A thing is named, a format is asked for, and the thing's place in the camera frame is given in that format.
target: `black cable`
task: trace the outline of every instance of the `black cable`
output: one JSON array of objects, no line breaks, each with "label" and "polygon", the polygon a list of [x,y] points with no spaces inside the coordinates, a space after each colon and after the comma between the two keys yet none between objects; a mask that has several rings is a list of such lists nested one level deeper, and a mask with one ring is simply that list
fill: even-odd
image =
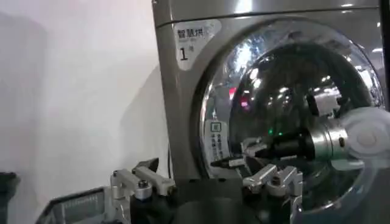
[{"label": "black cable", "polygon": [[171,179],[171,146],[168,143],[168,178]]}]

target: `robotic arm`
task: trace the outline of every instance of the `robotic arm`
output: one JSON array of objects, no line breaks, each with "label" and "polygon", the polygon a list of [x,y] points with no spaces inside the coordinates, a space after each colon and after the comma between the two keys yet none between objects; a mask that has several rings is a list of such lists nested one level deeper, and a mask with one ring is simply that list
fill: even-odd
[{"label": "robotic arm", "polygon": [[378,108],[358,108],[340,119],[277,136],[255,152],[259,158],[300,156],[307,160],[334,161],[355,158],[365,166],[389,167],[390,113]]},{"label": "robotic arm", "polygon": [[[340,119],[327,119],[252,146],[257,158],[299,156],[307,160],[362,161],[364,166],[390,166],[390,114],[359,108]],[[242,158],[211,165],[234,169]],[[302,204],[303,175],[295,167],[268,164],[243,179],[171,180],[155,173],[156,160],[131,172],[111,176],[116,219],[125,224],[292,223]]]}]

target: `white cylindrical component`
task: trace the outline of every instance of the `white cylindrical component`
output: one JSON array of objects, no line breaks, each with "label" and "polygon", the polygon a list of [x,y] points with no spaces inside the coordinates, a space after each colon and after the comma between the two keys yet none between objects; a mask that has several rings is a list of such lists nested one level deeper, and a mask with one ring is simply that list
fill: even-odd
[{"label": "white cylindrical component", "polygon": [[348,153],[365,166],[390,167],[390,113],[379,108],[358,108],[340,119],[348,133]]}]

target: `washing machine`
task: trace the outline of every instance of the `washing machine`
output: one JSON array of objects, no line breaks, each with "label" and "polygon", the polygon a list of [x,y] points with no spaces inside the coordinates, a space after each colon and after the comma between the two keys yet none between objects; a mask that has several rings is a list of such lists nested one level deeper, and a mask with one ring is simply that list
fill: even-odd
[{"label": "washing machine", "polygon": [[[247,177],[268,162],[210,163],[316,119],[388,108],[378,1],[155,0],[153,8],[176,181]],[[390,223],[387,170],[280,165],[303,172],[298,223]]]}]

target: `white wall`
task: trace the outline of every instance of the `white wall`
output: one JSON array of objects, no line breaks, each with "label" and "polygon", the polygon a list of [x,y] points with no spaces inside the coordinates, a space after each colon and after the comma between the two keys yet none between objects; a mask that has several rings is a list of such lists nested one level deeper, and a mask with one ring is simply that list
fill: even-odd
[{"label": "white wall", "polygon": [[150,0],[0,0],[0,170],[9,223],[53,197],[162,158],[167,134]]}]

